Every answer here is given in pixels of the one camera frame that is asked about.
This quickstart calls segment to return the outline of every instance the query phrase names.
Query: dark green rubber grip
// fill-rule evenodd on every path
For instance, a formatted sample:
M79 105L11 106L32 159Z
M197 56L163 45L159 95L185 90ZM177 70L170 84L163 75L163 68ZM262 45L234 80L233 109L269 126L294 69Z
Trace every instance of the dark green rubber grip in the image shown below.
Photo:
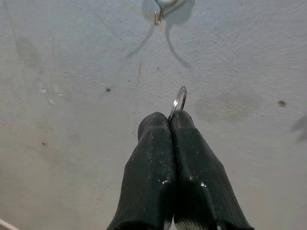
M168 230L173 218L176 169L167 118L147 116L126 164L118 208L107 230Z
M180 230L252 230L236 200L222 163L187 112L171 121L176 156L175 225Z

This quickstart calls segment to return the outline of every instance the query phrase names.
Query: stain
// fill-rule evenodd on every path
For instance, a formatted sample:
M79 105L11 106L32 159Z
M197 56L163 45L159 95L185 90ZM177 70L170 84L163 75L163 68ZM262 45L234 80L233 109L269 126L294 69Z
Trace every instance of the stain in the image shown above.
M307 141L307 115L298 119L292 126L291 131L292 132L301 131L301 134L296 140L297 143Z
M39 74L43 71L43 62L37 47L29 38L16 38L17 53L21 61L29 68L37 71Z
M253 91L230 89L215 97L199 99L195 103L195 113L208 122L239 122L252 114L260 103L260 96Z
M287 103L285 101L279 101L277 103L280 107L286 107Z

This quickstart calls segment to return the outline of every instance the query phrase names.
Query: white wall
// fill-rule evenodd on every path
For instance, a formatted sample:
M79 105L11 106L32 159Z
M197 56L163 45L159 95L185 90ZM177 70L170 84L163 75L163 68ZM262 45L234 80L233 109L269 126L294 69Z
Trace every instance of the white wall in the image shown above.
M307 2L188 0L161 27L155 10L0 0L0 219L105 229L139 122L185 84L249 222L306 229Z

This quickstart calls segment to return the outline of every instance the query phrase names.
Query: metal key ring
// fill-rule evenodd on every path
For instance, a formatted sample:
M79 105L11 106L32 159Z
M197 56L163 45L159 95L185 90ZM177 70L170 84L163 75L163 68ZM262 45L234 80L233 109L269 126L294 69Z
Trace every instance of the metal key ring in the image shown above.
M181 86L181 88L179 89L179 92L176 96L176 99L174 100L174 103L173 103L173 106L171 108L171 114L169 115L168 117L168 121L171 122L171 120L173 119L173 116L175 114L175 111L176 111L176 108L177 108L177 105L183 95L183 99L182 99L182 104L181 104L181 110L183 110L183 107L184 107L184 104L186 102L186 97L187 97L187 94L188 94L188 91L187 91L187 88L186 86Z

